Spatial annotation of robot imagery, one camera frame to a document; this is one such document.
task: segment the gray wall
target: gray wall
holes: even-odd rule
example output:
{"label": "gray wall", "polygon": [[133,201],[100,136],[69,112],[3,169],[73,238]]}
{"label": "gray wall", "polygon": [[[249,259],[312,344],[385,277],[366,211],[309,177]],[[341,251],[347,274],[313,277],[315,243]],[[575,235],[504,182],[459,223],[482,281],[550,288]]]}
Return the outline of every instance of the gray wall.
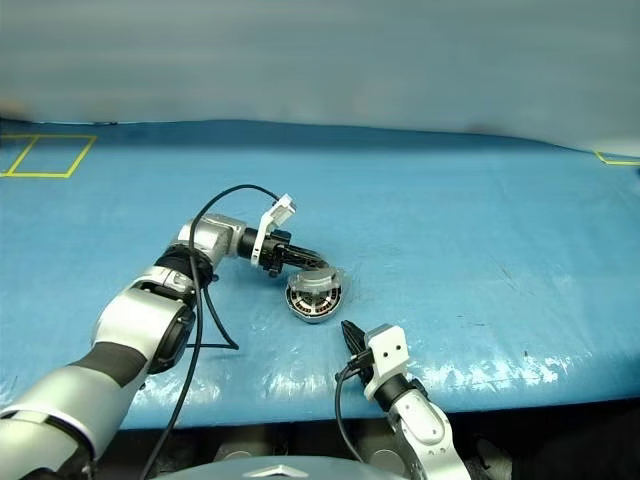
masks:
{"label": "gray wall", "polygon": [[640,155],[638,0],[3,0],[0,113],[483,131]]}

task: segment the black wire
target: black wire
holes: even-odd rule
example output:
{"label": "black wire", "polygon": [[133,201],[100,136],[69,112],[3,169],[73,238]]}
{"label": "black wire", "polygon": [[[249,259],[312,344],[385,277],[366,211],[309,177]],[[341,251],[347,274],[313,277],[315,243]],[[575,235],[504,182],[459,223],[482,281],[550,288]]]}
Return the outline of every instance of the black wire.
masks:
{"label": "black wire", "polygon": [[[175,426],[175,423],[178,420],[178,416],[180,415],[180,411],[182,410],[182,405],[184,404],[184,401],[187,397],[187,393],[189,392],[189,387],[191,386],[191,381],[193,380],[193,374],[196,369],[196,364],[198,363],[198,356],[200,355],[200,348],[202,347],[202,329],[203,329],[202,297],[201,297],[201,290],[200,290],[200,278],[198,275],[198,268],[196,265],[196,250],[195,250],[195,240],[194,240],[196,225],[198,224],[198,222],[200,222],[202,217],[207,213],[207,211],[213,206],[214,203],[226,197],[230,193],[233,193],[237,190],[242,190],[242,189],[258,190],[260,192],[266,193],[267,195],[275,199],[275,201],[279,200],[278,196],[275,193],[267,190],[266,188],[260,187],[258,185],[252,185],[252,184],[236,185],[235,187],[231,187],[224,190],[223,192],[220,192],[218,195],[216,195],[211,200],[209,200],[191,221],[188,246],[189,246],[189,254],[190,254],[189,264],[191,266],[191,276],[193,277],[193,286],[194,286],[195,295],[196,295],[196,341],[195,341],[195,344],[193,345],[193,353],[191,354],[191,361],[189,362],[189,368],[187,370],[187,375],[185,376],[184,383],[182,384],[182,390],[180,391],[180,396],[178,397],[178,401],[176,402],[176,405],[173,408],[173,413],[171,414],[169,423],[167,423],[167,426],[162,431],[160,438],[156,442],[153,448],[153,451],[149,455],[149,458],[147,459],[147,462],[145,463],[145,466],[142,472],[140,473],[140,476],[138,477],[140,480],[145,480],[148,477],[149,472],[151,471],[151,468],[153,467],[153,464],[155,463],[156,458],[158,457],[158,454],[162,450],[162,447],[167,441],[169,434],[173,430],[173,427]],[[228,342],[228,345],[220,346],[219,348],[233,348],[234,350],[237,350],[239,348],[238,344],[235,343],[231,339],[231,337],[229,337],[229,334],[222,326],[220,317],[218,316],[217,312],[213,308],[213,302],[211,301],[211,297],[209,296],[208,290],[205,290],[204,296],[207,302],[207,306],[211,311],[211,315],[213,316],[213,320],[216,323],[216,326],[220,329],[220,333],[222,334],[224,339]]]}
{"label": "black wire", "polygon": [[353,455],[353,458],[355,458],[361,463],[364,463],[364,460],[356,450],[356,447],[353,446],[353,443],[351,443],[351,439],[347,434],[347,429],[345,428],[344,423],[342,421],[342,409],[340,408],[340,397],[342,396],[342,384],[347,378],[353,377],[357,372],[358,372],[357,370],[355,371],[351,370],[349,366],[346,366],[340,372],[340,375],[338,375],[338,381],[336,384],[335,408],[336,408],[336,421],[338,422],[338,430],[340,430],[340,435],[342,435],[342,439],[344,440],[344,443],[347,445],[347,448]]}

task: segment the blue table surface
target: blue table surface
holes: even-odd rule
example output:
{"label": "blue table surface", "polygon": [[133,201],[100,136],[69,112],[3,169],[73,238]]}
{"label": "blue table surface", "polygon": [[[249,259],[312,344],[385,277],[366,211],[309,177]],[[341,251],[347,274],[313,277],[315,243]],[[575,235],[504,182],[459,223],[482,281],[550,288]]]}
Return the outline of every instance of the blue table surface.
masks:
{"label": "blue table surface", "polygon": [[[1,405],[84,355],[110,299],[209,197],[243,182],[294,197],[287,230],[348,272],[346,301],[307,325],[287,310],[286,276],[225,260],[213,297],[241,348],[203,352],[179,426],[332,418],[344,319],[402,326],[411,373],[446,411],[640,393],[639,167],[479,135],[5,122],[5,171],[17,133],[98,139],[68,179],[0,178]],[[16,172],[64,170],[78,142],[42,138]],[[257,225],[269,204],[242,192],[217,211]],[[209,320],[205,340],[220,340]],[[149,378],[124,427],[166,423],[187,363]],[[381,414],[356,381],[343,405]]]}

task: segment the black cable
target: black cable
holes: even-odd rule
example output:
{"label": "black cable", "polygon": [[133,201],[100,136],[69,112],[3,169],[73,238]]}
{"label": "black cable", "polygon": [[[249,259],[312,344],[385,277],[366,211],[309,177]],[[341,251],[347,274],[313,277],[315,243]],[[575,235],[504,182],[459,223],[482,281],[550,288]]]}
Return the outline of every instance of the black cable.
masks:
{"label": "black cable", "polygon": [[358,371],[351,370],[349,366],[344,367],[344,369],[338,375],[338,380],[336,384],[336,395],[335,395],[335,408],[336,408],[336,421],[338,422],[338,430],[340,430],[340,435],[342,435],[342,439],[344,443],[347,445],[347,448],[353,455],[353,458],[358,460],[361,463],[364,463],[364,460],[356,450],[356,447],[351,443],[351,439],[347,434],[347,429],[344,426],[342,421],[342,409],[340,408],[340,397],[342,396],[342,384],[347,378],[353,377]]}
{"label": "black cable", "polygon": [[[175,426],[176,421],[178,420],[178,416],[180,415],[180,411],[182,410],[182,405],[184,404],[184,401],[187,397],[187,393],[189,392],[189,387],[191,386],[191,381],[193,380],[193,374],[196,369],[196,364],[198,363],[198,356],[200,355],[200,348],[202,347],[202,330],[203,330],[202,296],[201,296],[201,290],[200,290],[200,278],[198,275],[198,268],[196,265],[197,252],[195,250],[195,241],[194,241],[196,225],[198,224],[198,222],[200,222],[202,217],[207,213],[207,211],[213,206],[214,203],[226,197],[230,193],[233,193],[237,190],[242,190],[242,189],[258,190],[260,192],[266,193],[267,195],[275,199],[275,201],[279,200],[278,196],[275,193],[267,190],[266,188],[260,187],[258,185],[252,185],[252,184],[236,185],[235,187],[231,187],[224,190],[223,192],[220,192],[218,195],[216,195],[211,200],[209,200],[191,221],[191,228],[189,229],[188,246],[189,246],[189,254],[190,254],[189,264],[191,266],[191,276],[193,277],[193,286],[194,286],[195,295],[196,295],[196,341],[193,346],[191,361],[189,362],[189,368],[187,370],[187,375],[185,376],[184,383],[182,384],[182,390],[180,391],[180,396],[178,397],[178,401],[176,402],[176,405],[173,408],[173,413],[171,414],[169,423],[167,423],[167,426],[164,428],[164,430],[162,431],[162,434],[160,435],[160,438],[158,439],[155,446],[153,447],[153,451],[149,455],[149,458],[147,458],[147,462],[145,463],[145,466],[142,469],[140,476],[138,477],[140,480],[145,480],[148,477],[149,472],[151,471],[151,468],[153,467],[153,464],[156,461],[156,458],[158,457],[160,451],[162,450],[162,447],[164,446],[165,442],[167,441],[167,438],[169,437],[169,434],[173,430],[173,427]],[[222,334],[224,339],[229,343],[229,345],[227,345],[226,347],[220,347],[220,348],[233,348],[234,350],[237,350],[239,348],[238,344],[235,343],[233,340],[231,340],[231,337],[229,337],[229,334],[222,326],[220,317],[218,316],[217,312],[213,308],[213,302],[211,301],[211,297],[209,296],[208,290],[205,290],[204,295],[205,295],[205,300],[207,302],[207,306],[211,311],[211,315],[213,316],[213,320],[215,321],[216,326],[220,329],[220,333]]]}

